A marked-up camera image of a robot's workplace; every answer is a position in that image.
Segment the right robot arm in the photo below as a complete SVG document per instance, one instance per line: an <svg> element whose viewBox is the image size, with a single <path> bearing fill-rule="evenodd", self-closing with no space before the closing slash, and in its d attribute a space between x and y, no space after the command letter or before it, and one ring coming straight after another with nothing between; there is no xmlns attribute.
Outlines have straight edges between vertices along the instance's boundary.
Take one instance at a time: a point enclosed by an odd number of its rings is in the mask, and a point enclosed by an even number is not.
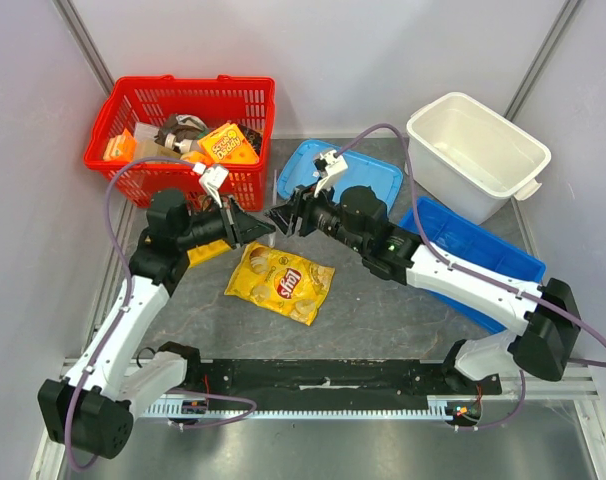
<svg viewBox="0 0 606 480"><path fill-rule="evenodd" d="M567 318L578 309L565 282L539 285L449 254L390 222L386 204L369 187L350 187L339 201L332 196L298 187L266 215L287 236L320 231L356 251L376 277L441 294L503 325L500 333L455 343L440 371L448 391L464 393L512 369L545 381L562 379L580 332Z"/></svg>

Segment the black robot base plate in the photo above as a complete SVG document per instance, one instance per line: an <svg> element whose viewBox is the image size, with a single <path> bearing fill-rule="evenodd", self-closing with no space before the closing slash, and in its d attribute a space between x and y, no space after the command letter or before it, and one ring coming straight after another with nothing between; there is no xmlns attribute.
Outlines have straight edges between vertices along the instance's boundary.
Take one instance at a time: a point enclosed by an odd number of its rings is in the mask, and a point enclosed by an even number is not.
<svg viewBox="0 0 606 480"><path fill-rule="evenodd" d="M439 363L419 360L203 360L179 387L251 399L265 409L420 408L430 395L502 393L496 374L479 383L449 380Z"/></svg>

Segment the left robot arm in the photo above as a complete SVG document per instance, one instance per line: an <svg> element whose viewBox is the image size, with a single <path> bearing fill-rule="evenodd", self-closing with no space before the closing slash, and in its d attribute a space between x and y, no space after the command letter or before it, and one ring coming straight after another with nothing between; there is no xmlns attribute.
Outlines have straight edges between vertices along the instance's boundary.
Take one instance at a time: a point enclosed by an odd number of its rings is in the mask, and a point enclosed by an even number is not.
<svg viewBox="0 0 606 480"><path fill-rule="evenodd" d="M198 349L176 343L161 347L137 372L127 372L145 332L188 270L189 251L218 240L238 248L275 231L232 196L194 211L178 189L154 194L146 218L98 333L64 377L46 380L37 394L52 441L106 459L122 451L134 422L167 391L189 393L202 384Z"/></svg>

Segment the light blue plastic lid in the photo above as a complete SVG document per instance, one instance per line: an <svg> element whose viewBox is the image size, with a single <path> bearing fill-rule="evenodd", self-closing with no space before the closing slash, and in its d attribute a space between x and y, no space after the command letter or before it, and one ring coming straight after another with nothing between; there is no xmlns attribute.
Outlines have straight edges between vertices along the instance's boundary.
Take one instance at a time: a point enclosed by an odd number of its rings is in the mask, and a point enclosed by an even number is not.
<svg viewBox="0 0 606 480"><path fill-rule="evenodd" d="M338 150L339 147L322 140L303 141L286 162L276 181L276 192L287 200L299 185L313 185L317 181L314 158L325 150ZM375 159L368 155L348 151L343 154L348 171L334 186L333 201L337 202L342 193L352 186L368 186L375 196L383 201L390 211L397 199L403 173L392 164Z"/></svg>

